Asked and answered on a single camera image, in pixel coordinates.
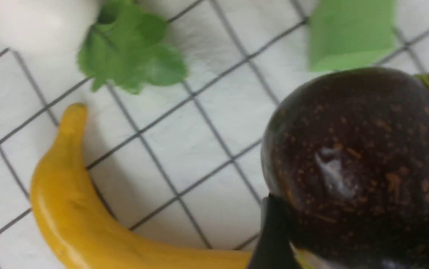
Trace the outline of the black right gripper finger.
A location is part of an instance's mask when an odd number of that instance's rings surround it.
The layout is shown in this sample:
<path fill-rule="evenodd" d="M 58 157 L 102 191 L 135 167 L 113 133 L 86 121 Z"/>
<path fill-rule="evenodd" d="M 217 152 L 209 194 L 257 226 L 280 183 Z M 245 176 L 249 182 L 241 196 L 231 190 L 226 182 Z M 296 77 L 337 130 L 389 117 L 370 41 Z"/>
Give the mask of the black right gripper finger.
<path fill-rule="evenodd" d="M 284 204 L 269 194 L 262 201 L 261 232 L 249 269 L 300 269 L 289 231 Z"/>

